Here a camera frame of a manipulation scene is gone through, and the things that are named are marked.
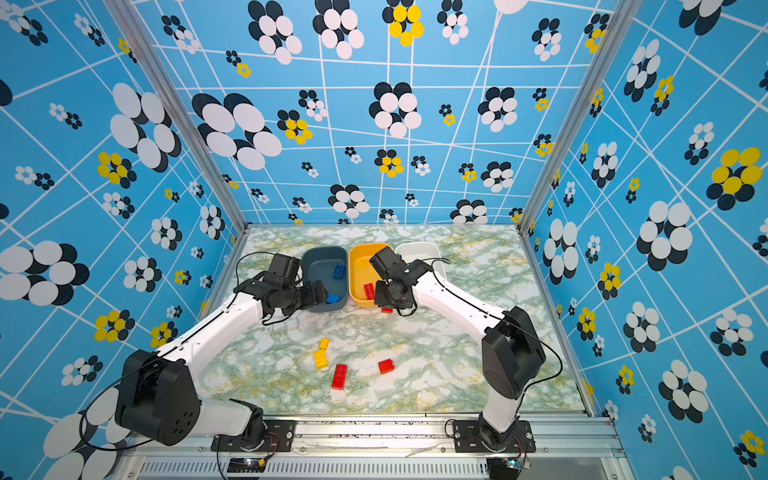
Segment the robotic arm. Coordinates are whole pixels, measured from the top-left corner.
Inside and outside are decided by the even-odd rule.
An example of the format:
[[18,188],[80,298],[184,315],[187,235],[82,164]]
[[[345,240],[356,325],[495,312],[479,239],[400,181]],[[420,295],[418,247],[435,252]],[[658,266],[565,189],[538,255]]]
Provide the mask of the robotic arm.
[[[389,247],[370,263],[384,279],[376,283],[377,306],[398,311],[427,306],[481,343],[483,373],[492,390],[479,431],[489,449],[509,446],[525,386],[545,360],[528,314],[482,302],[442,279],[427,263],[406,264]],[[234,399],[198,399],[194,383],[216,354],[265,315],[271,318],[276,308],[290,315],[326,302],[328,293],[320,281],[296,286],[298,269],[298,259],[276,254],[268,271],[242,282],[228,304],[188,332],[155,352],[131,354],[123,367],[118,425],[165,445],[187,435],[214,434],[258,444],[265,433],[261,408]]]

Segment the blue wallpaper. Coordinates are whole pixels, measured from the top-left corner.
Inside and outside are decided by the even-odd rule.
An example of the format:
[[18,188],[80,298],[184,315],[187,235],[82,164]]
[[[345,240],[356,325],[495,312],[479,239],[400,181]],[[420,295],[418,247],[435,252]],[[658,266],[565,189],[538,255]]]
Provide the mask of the blue wallpaper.
[[527,232],[638,478],[768,478],[767,24],[645,0]]
[[[77,412],[194,325],[237,232],[101,2],[0,20],[0,478],[103,478]],[[113,394],[93,445],[127,434]]]
[[616,0],[134,2],[253,223],[511,223]]

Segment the dark blue bin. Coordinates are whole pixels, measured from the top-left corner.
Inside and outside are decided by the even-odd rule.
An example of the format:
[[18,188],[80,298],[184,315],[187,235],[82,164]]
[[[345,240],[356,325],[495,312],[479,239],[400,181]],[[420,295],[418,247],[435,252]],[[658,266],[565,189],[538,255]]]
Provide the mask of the dark blue bin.
[[[344,274],[340,280],[333,278],[336,265],[344,266]],[[311,306],[308,309],[310,312],[332,312],[346,305],[349,295],[349,262],[346,250],[342,247],[310,248],[301,258],[301,268],[305,282],[322,280],[328,293],[341,297],[336,303]]]

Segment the orange container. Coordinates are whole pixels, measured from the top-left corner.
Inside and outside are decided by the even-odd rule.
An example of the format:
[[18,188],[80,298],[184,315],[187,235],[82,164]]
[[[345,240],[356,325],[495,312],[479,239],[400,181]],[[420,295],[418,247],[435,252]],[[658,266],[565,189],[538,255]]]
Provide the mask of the orange container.
[[368,300],[365,285],[373,283],[375,286],[376,281],[382,279],[371,266],[370,260],[384,247],[389,247],[389,245],[386,243],[364,243],[349,251],[349,295],[362,308],[376,306],[374,300]]

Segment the black mounting plate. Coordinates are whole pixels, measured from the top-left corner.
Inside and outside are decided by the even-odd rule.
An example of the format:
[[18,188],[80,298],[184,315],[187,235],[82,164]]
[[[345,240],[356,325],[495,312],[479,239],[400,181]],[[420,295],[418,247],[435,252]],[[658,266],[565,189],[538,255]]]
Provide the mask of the black mounting plate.
[[[296,422],[294,420],[264,420],[264,423],[266,423],[267,432],[276,433],[280,438],[277,451],[290,452],[291,445],[293,444],[293,436],[296,434]],[[253,443],[249,444],[239,437],[218,435],[214,436],[214,440],[210,444],[210,450],[212,452],[243,453],[245,451],[250,451],[254,446]],[[264,440],[261,445],[253,450],[253,452],[268,452],[269,450],[270,443],[267,440]]]
[[[480,438],[480,423],[477,420],[454,420],[453,421],[453,445],[456,453],[493,453],[488,450]],[[531,432],[531,424],[525,420],[518,420],[512,435],[516,436],[523,449],[527,453],[536,452],[536,441]],[[501,452],[520,453],[517,442],[513,442],[509,447]]]

